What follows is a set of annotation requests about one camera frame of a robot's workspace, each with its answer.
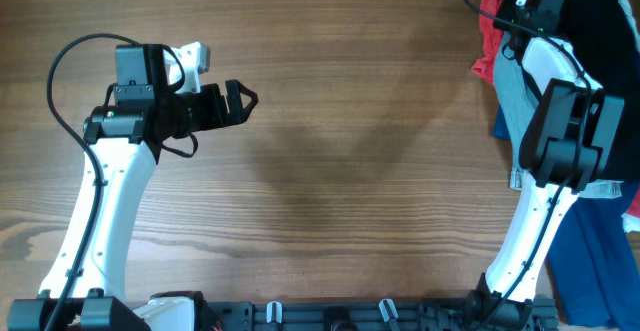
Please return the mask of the black shorts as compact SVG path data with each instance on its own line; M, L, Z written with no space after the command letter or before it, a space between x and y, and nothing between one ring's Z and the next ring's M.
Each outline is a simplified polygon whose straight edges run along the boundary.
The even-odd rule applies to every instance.
M619 0L566 0L562 28L578 61L624 109L603 179L639 179L639 51Z

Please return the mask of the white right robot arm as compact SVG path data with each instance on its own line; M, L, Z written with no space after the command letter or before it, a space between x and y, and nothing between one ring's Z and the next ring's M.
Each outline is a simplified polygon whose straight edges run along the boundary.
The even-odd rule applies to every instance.
M537 278L563 218L605 169L624 106L576 59L560 28L565 0L511 4L511 18L491 18L509 30L508 45L541 98L520 143L519 203L498 255L467 297L467 330L543 328Z

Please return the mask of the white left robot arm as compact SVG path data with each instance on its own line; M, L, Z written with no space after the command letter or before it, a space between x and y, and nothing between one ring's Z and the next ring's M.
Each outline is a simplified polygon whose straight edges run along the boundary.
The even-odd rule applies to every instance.
M33 299L17 299L11 330L219 330L199 291L125 302L125 269L144 190L165 140L194 138L246 122L259 99L239 81L199 89L149 82L113 84L112 105L85 124L85 174L61 250Z

